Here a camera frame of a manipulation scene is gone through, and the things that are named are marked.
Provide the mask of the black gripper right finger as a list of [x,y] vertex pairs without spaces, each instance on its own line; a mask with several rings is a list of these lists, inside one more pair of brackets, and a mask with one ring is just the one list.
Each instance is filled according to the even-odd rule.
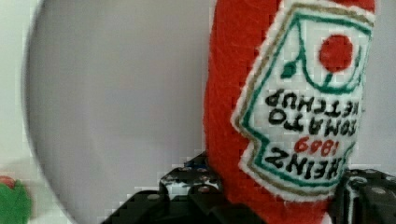
[[332,224],[396,224],[396,177],[346,170],[329,207]]

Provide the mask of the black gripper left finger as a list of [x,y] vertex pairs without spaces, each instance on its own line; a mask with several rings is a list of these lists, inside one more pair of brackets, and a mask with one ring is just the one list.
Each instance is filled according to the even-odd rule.
[[101,224],[265,224],[242,203],[231,203],[202,153],[173,169],[157,190],[133,195]]

